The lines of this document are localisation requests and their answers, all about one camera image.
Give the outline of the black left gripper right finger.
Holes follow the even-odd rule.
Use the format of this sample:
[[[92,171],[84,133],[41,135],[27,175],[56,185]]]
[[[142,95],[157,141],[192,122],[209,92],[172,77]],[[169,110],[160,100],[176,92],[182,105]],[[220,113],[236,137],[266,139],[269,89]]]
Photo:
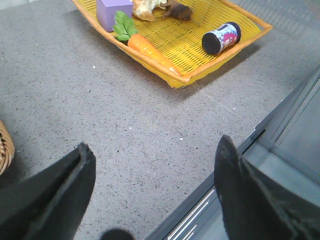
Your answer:
[[[228,135],[215,152],[214,186],[230,240],[320,238],[320,208],[245,160]]]

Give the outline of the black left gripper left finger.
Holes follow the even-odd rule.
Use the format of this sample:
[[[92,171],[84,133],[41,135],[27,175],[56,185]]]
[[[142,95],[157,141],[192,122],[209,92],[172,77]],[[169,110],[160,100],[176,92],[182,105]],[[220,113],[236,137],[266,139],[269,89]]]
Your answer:
[[[0,190],[2,240],[72,240],[96,181],[96,157],[80,143],[36,175]]]

